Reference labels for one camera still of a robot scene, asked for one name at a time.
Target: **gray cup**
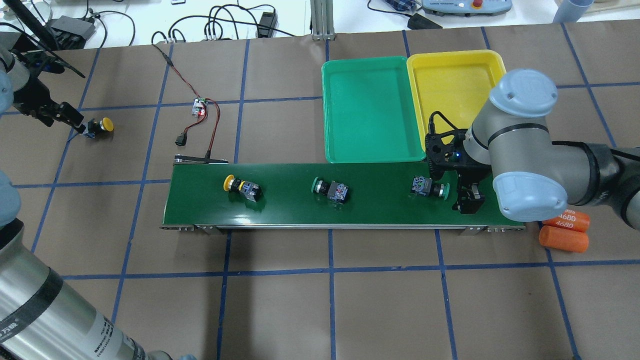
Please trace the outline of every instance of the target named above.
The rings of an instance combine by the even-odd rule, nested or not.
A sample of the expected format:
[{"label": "gray cup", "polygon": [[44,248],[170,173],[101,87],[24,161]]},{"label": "gray cup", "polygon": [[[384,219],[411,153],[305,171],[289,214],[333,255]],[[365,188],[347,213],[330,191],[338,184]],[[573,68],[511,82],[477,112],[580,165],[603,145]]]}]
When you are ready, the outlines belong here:
[{"label": "gray cup", "polygon": [[593,0],[563,0],[556,12],[554,22],[576,22],[591,4]]}]

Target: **control box with red button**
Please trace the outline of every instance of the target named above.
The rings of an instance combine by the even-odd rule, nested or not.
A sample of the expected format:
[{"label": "control box with red button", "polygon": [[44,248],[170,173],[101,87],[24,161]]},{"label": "control box with red button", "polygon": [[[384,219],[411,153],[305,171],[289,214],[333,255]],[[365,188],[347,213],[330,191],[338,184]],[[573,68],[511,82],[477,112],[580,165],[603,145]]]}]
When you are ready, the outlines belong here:
[{"label": "control box with red button", "polygon": [[500,15],[511,9],[511,0],[423,0],[422,8],[434,15]]}]

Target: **orange cylinder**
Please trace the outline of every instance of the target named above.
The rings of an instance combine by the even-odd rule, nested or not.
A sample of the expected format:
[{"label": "orange cylinder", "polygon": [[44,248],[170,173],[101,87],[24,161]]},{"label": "orange cylinder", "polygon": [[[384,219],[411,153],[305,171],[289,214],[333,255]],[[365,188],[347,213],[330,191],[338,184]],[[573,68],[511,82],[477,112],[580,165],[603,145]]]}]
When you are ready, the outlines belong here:
[{"label": "orange cylinder", "polygon": [[589,218],[589,215],[569,209],[565,210],[564,213],[559,217],[555,217],[542,222],[542,224],[545,225],[560,227],[562,229],[573,231],[580,231],[581,233],[587,232],[590,223],[591,218]]},{"label": "orange cylinder", "polygon": [[538,239],[544,247],[571,252],[585,252],[589,247],[587,234],[560,227],[543,226]]}]

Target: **blue plaid cloth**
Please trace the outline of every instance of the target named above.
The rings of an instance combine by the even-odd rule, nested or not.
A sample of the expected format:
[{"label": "blue plaid cloth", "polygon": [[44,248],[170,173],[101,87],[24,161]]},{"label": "blue plaid cloth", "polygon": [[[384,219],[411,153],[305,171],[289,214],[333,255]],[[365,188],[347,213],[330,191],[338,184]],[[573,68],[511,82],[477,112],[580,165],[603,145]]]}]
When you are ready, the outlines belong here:
[{"label": "blue plaid cloth", "polygon": [[415,11],[415,0],[385,0],[385,2],[399,12]]}]

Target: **green tray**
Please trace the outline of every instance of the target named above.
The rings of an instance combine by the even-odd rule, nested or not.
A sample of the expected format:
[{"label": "green tray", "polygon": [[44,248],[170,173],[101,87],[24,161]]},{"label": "green tray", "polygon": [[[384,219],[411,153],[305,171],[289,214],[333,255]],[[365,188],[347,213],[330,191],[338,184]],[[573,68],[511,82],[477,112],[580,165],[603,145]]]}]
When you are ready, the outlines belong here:
[{"label": "green tray", "polygon": [[322,75],[327,161],[424,159],[405,57],[328,61]]},{"label": "green tray", "polygon": [[[225,178],[260,185],[257,202],[223,189]],[[456,173],[447,172],[441,182],[451,183],[447,200],[410,193],[413,177],[428,176],[427,163],[361,164],[176,164],[163,225],[236,227],[334,227],[334,228],[450,228],[466,225],[522,227],[502,216],[492,188],[485,179],[480,190],[486,202],[473,215],[453,211]],[[336,205],[310,191],[316,176],[349,186],[347,201]]]}]

